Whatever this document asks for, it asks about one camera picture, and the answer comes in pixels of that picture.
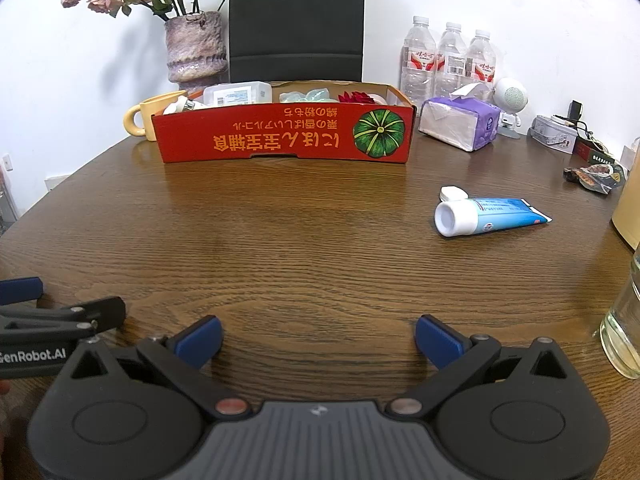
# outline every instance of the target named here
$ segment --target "green pumpkin illustration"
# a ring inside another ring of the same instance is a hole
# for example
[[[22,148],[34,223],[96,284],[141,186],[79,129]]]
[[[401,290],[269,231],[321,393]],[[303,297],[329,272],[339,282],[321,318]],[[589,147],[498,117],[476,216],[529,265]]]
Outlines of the green pumpkin illustration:
[[[372,158],[391,155],[404,140],[404,121],[386,108],[367,112],[353,127],[353,139]]]

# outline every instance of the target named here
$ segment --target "blue gripper pad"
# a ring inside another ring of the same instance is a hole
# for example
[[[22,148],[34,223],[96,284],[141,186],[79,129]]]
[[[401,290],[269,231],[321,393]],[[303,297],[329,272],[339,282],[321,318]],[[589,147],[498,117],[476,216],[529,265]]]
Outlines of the blue gripper pad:
[[[0,304],[37,300],[43,293],[40,278],[16,278],[0,281]]]
[[[166,347],[196,370],[202,368],[222,346],[222,323],[205,316],[166,342]]]
[[[418,350],[440,370],[471,348],[471,340],[451,327],[425,314],[415,324]]]

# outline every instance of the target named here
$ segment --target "wood grain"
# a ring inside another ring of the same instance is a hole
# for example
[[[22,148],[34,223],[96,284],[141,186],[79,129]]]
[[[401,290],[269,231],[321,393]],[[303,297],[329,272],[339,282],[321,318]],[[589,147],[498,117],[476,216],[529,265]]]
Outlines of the wood grain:
[[[617,194],[562,179],[570,156],[500,137],[469,154],[418,134],[407,165],[254,158],[163,165],[129,138],[69,177],[0,238],[0,278],[41,276],[44,305],[110,294],[128,344],[205,314],[225,327],[213,373],[269,398],[386,401],[431,371],[412,326],[432,313],[505,345],[555,338],[612,430],[599,480],[640,478],[640,382],[599,339],[631,251],[609,219]],[[583,163],[574,159],[574,164]],[[443,185],[526,198],[554,221],[444,239]],[[14,381],[4,400],[6,477],[35,480],[24,440],[50,379]]]

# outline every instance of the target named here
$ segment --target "pink textured vase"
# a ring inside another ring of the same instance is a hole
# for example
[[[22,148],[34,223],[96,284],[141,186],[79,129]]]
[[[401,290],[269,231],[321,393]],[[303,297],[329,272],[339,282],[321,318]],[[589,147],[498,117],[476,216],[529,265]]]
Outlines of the pink textured vase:
[[[169,81],[186,91],[220,82],[228,64],[219,12],[177,16],[164,24],[164,30]]]

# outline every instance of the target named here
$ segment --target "mug handle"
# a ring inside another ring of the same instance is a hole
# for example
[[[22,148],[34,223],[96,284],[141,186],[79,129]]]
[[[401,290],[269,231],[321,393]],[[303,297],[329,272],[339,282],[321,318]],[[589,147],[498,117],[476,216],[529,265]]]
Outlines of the mug handle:
[[[136,126],[136,123],[133,121],[133,116],[140,111],[140,105],[135,105],[127,110],[127,113],[124,114],[122,118],[122,125],[124,129],[127,131],[129,135],[133,135],[135,137],[144,137],[145,129],[139,128]]]

